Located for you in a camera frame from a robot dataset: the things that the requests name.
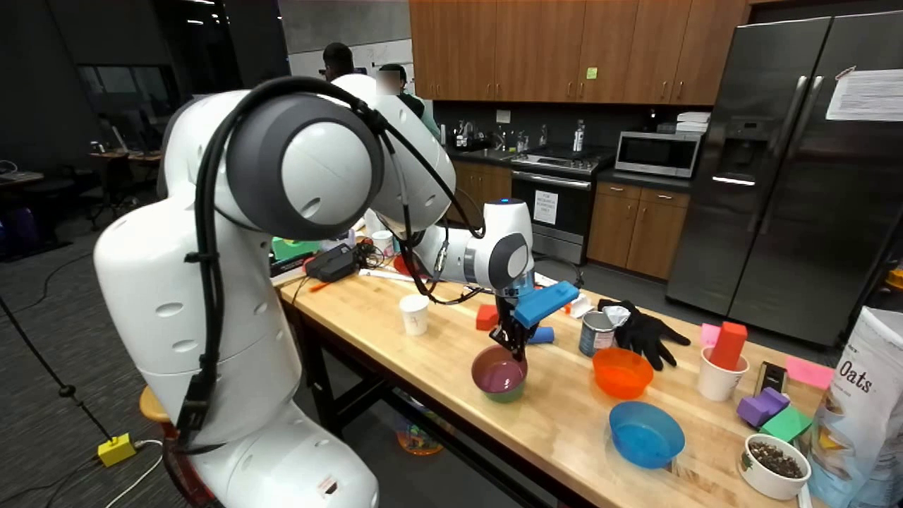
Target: wooden cabinet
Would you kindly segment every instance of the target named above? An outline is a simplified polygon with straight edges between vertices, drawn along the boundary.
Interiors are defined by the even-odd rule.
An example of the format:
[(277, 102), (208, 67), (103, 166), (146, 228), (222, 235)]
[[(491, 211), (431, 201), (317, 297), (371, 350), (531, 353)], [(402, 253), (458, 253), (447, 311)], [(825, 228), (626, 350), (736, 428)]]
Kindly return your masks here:
[(585, 0), (513, 0), (496, 17), (500, 98), (505, 102), (578, 102), (578, 64)]
[(409, 0), (419, 92), (431, 98), (496, 98), (493, 43), (500, 3)]
[[(468, 219), (482, 215), (482, 204), (512, 198), (512, 170), (493, 164), (455, 160), (458, 187), (455, 198), (465, 208)], [(465, 223), (458, 208), (447, 211), (450, 223)]]
[(750, 5), (742, 0), (691, 0), (674, 71), (671, 104), (713, 104), (729, 61), (733, 24), (745, 22)]
[(622, 184), (599, 184), (586, 256), (608, 266), (626, 266), (639, 211), (642, 190)]
[(586, 256), (665, 278), (685, 204), (684, 191), (599, 184)]
[(665, 278), (681, 243), (685, 194), (643, 190), (642, 215), (630, 239), (626, 269)]
[(713, 104), (747, 0), (409, 0), (419, 92)]

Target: oven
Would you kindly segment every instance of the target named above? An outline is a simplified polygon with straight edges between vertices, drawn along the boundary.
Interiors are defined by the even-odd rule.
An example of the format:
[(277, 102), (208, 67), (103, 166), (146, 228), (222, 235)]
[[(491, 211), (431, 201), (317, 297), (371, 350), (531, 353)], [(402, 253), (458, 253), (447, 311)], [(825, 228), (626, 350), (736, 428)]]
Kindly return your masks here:
[(513, 170), (512, 194), (526, 201), (533, 219), (533, 253), (585, 266), (592, 219), (596, 178)]

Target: purple bowl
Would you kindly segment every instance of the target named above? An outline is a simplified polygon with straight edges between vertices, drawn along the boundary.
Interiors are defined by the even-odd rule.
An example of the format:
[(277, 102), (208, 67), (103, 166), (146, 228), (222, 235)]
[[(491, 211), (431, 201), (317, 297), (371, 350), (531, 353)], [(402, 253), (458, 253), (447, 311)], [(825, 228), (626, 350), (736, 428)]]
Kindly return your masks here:
[(493, 401), (517, 401), (526, 390), (529, 358), (517, 360), (505, 348), (482, 350), (471, 363), (475, 384)]

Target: refrigerator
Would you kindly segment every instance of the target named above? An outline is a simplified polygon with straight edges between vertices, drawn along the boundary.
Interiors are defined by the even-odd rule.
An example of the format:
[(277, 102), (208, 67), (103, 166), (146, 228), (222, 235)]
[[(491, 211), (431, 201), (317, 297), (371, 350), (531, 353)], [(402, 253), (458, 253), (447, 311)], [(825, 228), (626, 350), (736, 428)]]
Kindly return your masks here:
[(733, 32), (665, 297), (839, 345), (903, 215), (903, 10)]

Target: snack bag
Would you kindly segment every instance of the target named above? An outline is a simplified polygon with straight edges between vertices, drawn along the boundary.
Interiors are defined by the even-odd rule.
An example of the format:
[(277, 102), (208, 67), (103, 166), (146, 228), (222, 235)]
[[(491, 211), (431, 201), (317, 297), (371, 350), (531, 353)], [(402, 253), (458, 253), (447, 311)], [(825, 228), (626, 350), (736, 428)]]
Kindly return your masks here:
[(809, 462), (828, 508), (903, 499), (903, 314), (860, 311), (816, 411)]

